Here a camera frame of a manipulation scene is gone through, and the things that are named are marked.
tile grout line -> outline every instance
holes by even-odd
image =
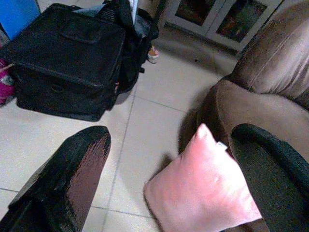
[[[4,188],[4,189],[0,188],[0,190],[19,193],[19,191],[15,191],[15,190],[11,190],[11,189],[6,189],[6,188]]]
[[[126,140],[126,132],[127,132],[128,127],[129,127],[129,122],[130,122],[130,118],[131,118],[131,114],[132,114],[132,109],[133,109],[134,100],[135,100],[135,95],[133,95],[133,101],[132,101],[132,104],[131,104],[129,117],[128,117],[128,119],[127,119],[125,135],[124,135],[124,138],[123,138],[123,141],[122,141],[122,145],[121,145],[121,149],[120,149],[119,158],[118,158],[118,160],[117,160],[117,165],[116,165],[116,171],[115,171],[115,174],[114,174],[114,178],[113,178],[113,180],[112,180],[112,188],[111,188],[111,192],[110,192],[109,199],[108,199],[108,202],[107,202],[107,208],[109,208],[109,207],[110,207],[110,204],[111,204],[112,192],[113,192],[113,189],[114,189],[114,186],[115,186],[115,182],[116,182],[116,177],[117,177],[117,173],[118,173],[118,169],[119,169],[119,165],[120,165],[120,160],[121,160],[121,156],[122,156],[122,151],[123,151],[124,144],[125,144],[125,140]],[[106,214],[105,214],[105,216],[104,216],[104,221],[103,221],[103,225],[102,225],[102,230],[101,230],[101,231],[104,230],[104,227],[105,227],[105,224],[106,224],[107,216],[108,216],[108,211],[106,212]]]
[[[143,216],[143,215],[139,215],[139,214],[133,214],[133,213],[128,213],[128,212],[122,212],[122,211],[119,211],[119,210],[113,210],[113,209],[108,209],[108,208],[104,208],[104,207],[99,207],[99,206],[92,206],[93,208],[96,208],[96,209],[103,209],[103,210],[106,210],[106,211],[111,211],[111,212],[116,212],[116,213],[121,213],[121,214],[128,214],[128,215],[132,215],[132,216],[137,216],[137,217],[141,217],[141,218],[151,218],[151,219],[156,219],[152,216]]]
[[[171,107],[171,106],[164,105],[164,104],[162,104],[162,103],[158,103],[158,102],[155,102],[155,101],[152,101],[152,100],[149,100],[149,99],[146,99],[146,98],[142,98],[142,97],[139,97],[139,96],[136,96],[136,95],[135,95],[135,97],[136,97],[136,98],[139,98],[139,99],[142,99],[142,100],[145,100],[145,101],[148,101],[148,102],[152,102],[152,103],[161,105],[161,106],[165,106],[165,107],[167,107],[167,108],[169,108],[169,109],[177,110],[177,111],[180,111],[180,112],[183,112],[183,113],[188,113],[188,112],[189,112],[189,110],[188,110],[188,111],[185,111],[185,110],[176,109],[176,108],[173,108],[173,107]]]

cabinet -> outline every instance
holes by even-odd
[[[241,51],[281,0],[174,0],[166,21]]]

pink bag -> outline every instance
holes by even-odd
[[[9,39],[0,30],[0,48],[4,46]],[[13,78],[10,77],[7,64],[3,59],[0,59],[0,106],[8,103],[13,99],[15,92]]]
[[[0,59],[0,70],[6,67],[4,60]],[[0,106],[8,103],[15,92],[14,81],[9,76],[8,70],[0,72]]]

pink pillow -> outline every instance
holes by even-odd
[[[205,124],[144,195],[165,232],[218,232],[261,218],[240,167]]]

sofa cushion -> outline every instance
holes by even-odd
[[[210,90],[197,118],[226,144],[236,125],[254,124],[288,142],[309,162],[309,112],[285,97],[252,93],[222,80]]]

